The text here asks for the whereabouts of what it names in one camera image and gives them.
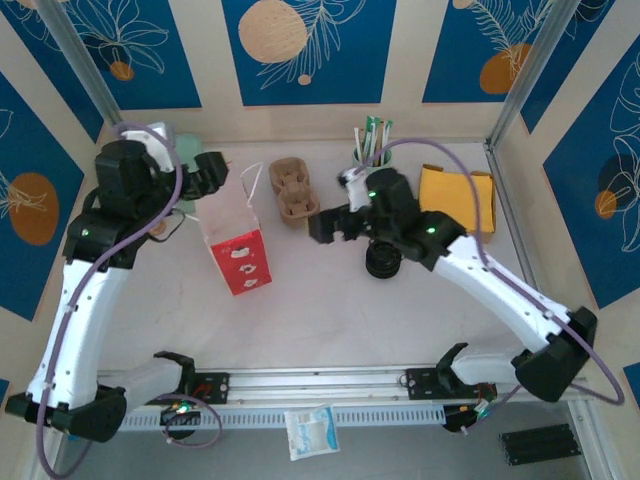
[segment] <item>black lens cap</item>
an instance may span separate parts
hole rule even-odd
[[[400,270],[401,261],[400,250],[390,243],[374,240],[367,248],[365,261],[367,272],[376,278],[393,277]]]

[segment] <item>plastic packet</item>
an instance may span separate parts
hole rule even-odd
[[[331,405],[285,412],[284,419],[292,461],[340,451]]]

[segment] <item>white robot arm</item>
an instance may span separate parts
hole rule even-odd
[[[334,232],[341,231],[345,240],[366,235],[387,242],[404,258],[462,287],[520,340],[520,344],[493,340],[473,347],[455,345],[437,367],[442,386],[453,394],[465,385],[520,383],[542,400],[560,398],[589,358],[561,324],[569,325],[592,346],[597,319],[589,310],[571,312],[531,288],[479,252],[476,240],[448,215],[421,212],[407,179],[394,169],[367,176],[353,168],[338,180],[347,189],[349,204],[312,217],[313,238],[331,243]]]
[[[170,137],[164,124],[151,128]],[[124,416],[161,394],[190,394],[192,359],[159,352],[146,364],[118,377],[98,378],[98,361],[111,319],[138,249],[150,238],[132,240],[99,266],[74,305],[62,343],[57,341],[76,287],[105,252],[131,237],[166,211],[176,187],[176,171],[166,148],[143,131],[105,145],[95,160],[98,187],[84,201],[82,213],[67,230],[64,282],[47,348],[27,391],[9,397],[6,411],[36,423],[48,390],[46,424],[89,440],[104,442],[117,432]],[[219,153],[195,157],[198,170],[183,168],[180,198],[194,200],[215,193],[227,175]],[[47,370],[53,365],[50,384]]]

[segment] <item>white tabletop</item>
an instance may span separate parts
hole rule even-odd
[[[481,144],[451,144],[472,170],[489,171]],[[101,358],[121,370],[159,350],[189,355],[198,368],[338,367],[436,362],[454,343],[507,332],[461,288],[405,261],[389,280],[364,267],[366,239],[319,245],[280,220],[266,167],[282,157],[307,162],[322,208],[347,203],[336,182],[350,166],[350,142],[213,145],[241,166],[265,162],[253,205],[261,223],[273,283],[233,297],[199,226],[187,220],[165,244],[139,252]],[[417,189],[423,163],[454,171],[440,152],[394,149],[394,165]],[[520,274],[500,203],[488,251]]]

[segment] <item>metal frame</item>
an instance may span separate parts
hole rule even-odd
[[[120,123],[122,116],[118,104],[64,11],[64,7],[57,0],[34,0],[34,3],[38,9],[38,15],[102,118],[111,125]]]
[[[520,69],[511,90],[507,94],[504,105],[487,137],[489,150],[495,151],[511,122],[518,116],[524,102],[531,93],[533,86],[540,78],[540,74],[549,61],[558,41],[562,37],[565,28],[580,5],[581,0],[556,1],[549,12],[540,32],[527,55],[524,65]]]

